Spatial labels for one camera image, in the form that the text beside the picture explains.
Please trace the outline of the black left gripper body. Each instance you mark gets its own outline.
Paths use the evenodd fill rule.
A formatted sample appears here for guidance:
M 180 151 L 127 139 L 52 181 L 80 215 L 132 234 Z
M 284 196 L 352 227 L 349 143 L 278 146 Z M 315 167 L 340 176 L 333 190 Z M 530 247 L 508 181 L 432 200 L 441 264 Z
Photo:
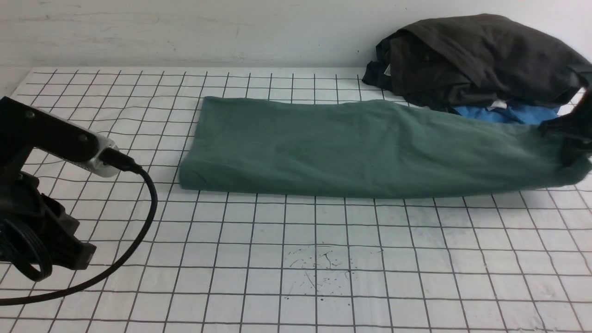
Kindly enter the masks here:
M 89 162 L 99 153 L 97 135 L 9 97 L 1 99 L 0 124 L 1 261 L 20 271 L 86 269 L 97 248 L 76 238 L 80 222 L 42 194 L 39 179 L 23 168 L 34 149 Z

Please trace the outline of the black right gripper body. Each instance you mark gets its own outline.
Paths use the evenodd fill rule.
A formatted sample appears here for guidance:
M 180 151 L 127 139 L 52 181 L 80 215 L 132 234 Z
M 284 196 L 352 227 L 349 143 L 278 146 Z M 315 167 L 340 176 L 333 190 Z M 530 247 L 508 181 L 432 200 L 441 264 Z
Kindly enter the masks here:
M 561 139 L 560 161 L 562 165 L 573 164 L 592 152 L 592 93 L 586 91 L 569 114 L 542 122 L 537 130 L 542 137 L 556 136 Z

